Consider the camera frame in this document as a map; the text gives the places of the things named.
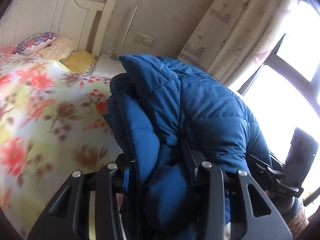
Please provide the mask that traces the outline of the person's hand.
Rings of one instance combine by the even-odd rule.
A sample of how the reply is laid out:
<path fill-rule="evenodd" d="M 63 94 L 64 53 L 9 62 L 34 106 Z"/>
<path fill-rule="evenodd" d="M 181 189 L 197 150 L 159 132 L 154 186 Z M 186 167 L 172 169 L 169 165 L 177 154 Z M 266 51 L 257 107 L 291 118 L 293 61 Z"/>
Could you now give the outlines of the person's hand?
<path fill-rule="evenodd" d="M 270 193 L 269 191 L 265 191 L 266 195 L 270 198 L 274 206 L 277 208 L 279 213 L 282 215 L 285 213 L 288 213 L 295 202 L 295 198 L 284 198 L 278 195 L 275 195 L 274 193 Z"/>

